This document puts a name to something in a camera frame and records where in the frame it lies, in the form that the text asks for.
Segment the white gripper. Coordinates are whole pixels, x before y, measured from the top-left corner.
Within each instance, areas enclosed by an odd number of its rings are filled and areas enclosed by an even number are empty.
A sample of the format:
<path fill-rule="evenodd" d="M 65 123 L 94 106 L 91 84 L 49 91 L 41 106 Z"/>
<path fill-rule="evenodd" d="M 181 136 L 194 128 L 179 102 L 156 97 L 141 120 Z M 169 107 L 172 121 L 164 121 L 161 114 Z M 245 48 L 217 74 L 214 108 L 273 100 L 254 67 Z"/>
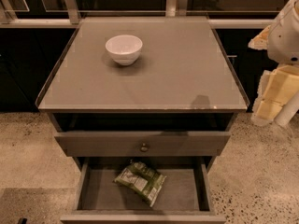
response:
<path fill-rule="evenodd" d="M 253 104 L 251 120 L 265 126 L 275 122 L 283 106 L 299 92 L 299 0 L 290 0 L 248 43 L 250 49 L 267 50 L 268 57 L 280 64 L 272 72 L 264 71 Z"/>

